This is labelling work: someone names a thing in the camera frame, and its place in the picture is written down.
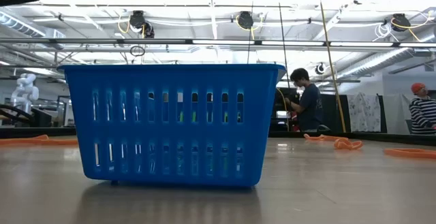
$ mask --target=blue plastic basket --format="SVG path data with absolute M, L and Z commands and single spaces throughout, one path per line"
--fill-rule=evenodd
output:
M 84 174 L 253 186 L 280 65 L 66 65 Z

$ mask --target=man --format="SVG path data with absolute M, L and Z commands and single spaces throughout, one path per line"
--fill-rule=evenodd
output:
M 309 80 L 309 74 L 304 68 L 295 69 L 291 74 L 295 86 L 304 87 L 300 104 L 286 99 L 294 111 L 298 113 L 298 125 L 304 132 L 316 132 L 322 124 L 321 93 L 316 85 Z
M 409 105 L 411 131 L 417 135 L 435 135 L 436 100 L 431 99 L 424 84 L 415 83 L 411 91 L 416 95 Z

